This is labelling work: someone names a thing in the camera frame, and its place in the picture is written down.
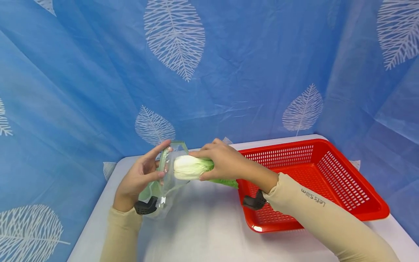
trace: white table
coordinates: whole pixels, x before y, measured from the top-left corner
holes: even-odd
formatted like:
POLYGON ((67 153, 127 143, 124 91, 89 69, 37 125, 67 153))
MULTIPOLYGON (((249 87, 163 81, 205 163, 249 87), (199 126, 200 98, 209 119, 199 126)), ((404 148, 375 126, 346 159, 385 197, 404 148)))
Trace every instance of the white table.
MULTIPOLYGON (((319 135, 234 144, 237 150, 323 138, 319 135)), ((108 210, 120 181, 138 157, 116 166, 68 262, 99 261, 108 210)), ((335 256, 305 230, 258 234, 248 228, 237 191, 211 182, 192 181, 163 221, 145 220, 138 261, 146 262, 328 262, 335 256)), ((419 247, 392 215, 367 225, 380 234, 402 262, 418 261, 419 247)))

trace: beige arm sleeve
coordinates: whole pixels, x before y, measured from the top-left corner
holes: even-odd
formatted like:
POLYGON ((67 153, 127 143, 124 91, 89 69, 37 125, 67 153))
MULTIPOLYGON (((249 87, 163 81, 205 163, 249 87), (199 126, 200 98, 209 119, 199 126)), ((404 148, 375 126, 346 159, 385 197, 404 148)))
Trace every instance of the beige arm sleeve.
POLYGON ((286 174, 279 174, 277 185, 264 197, 275 211, 294 217, 341 262, 399 261, 391 246, 363 222, 286 174))
POLYGON ((135 262, 141 223, 134 208, 126 213, 111 208, 100 262, 135 262))

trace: red basket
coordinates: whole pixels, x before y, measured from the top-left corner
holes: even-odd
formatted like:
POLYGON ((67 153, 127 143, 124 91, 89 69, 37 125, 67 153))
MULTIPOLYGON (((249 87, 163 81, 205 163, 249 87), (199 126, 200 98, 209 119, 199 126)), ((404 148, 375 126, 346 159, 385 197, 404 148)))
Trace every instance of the red basket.
MULTIPOLYGON (((241 150, 248 159, 288 174, 301 185, 326 197, 361 221, 386 218, 390 209, 370 183, 329 141, 313 139, 241 150)), ((241 202, 255 197, 258 187, 238 180, 241 202)), ((243 207, 248 226, 258 233, 303 228, 292 216, 275 212, 269 204, 254 211, 243 207)))

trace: plastic bag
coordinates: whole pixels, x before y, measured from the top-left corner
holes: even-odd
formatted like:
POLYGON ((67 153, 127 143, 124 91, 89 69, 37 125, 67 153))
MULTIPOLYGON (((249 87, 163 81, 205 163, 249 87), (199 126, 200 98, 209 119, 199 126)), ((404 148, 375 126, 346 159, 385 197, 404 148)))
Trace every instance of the plastic bag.
POLYGON ((156 211, 145 215, 153 219, 163 219, 173 206, 174 200, 180 188, 189 183, 189 180, 176 179, 174 176, 173 163, 178 156, 187 155, 188 149, 183 141, 172 141, 169 147, 163 150, 160 156, 158 171, 165 172, 165 176, 149 183, 138 197, 139 201, 148 202, 151 197, 157 197, 156 211))

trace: black clip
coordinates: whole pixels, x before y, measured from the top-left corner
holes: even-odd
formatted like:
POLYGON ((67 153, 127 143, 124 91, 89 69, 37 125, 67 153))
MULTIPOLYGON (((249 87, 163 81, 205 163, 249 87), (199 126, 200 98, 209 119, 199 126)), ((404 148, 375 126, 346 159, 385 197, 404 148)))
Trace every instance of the black clip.
POLYGON ((252 210, 259 210, 266 204, 266 199, 263 197, 262 190, 258 190, 256 197, 245 196, 243 199, 243 206, 252 210))
POLYGON ((157 197, 151 197, 148 203, 137 201, 134 204, 134 208, 138 215, 148 215, 157 210, 156 203, 157 197))

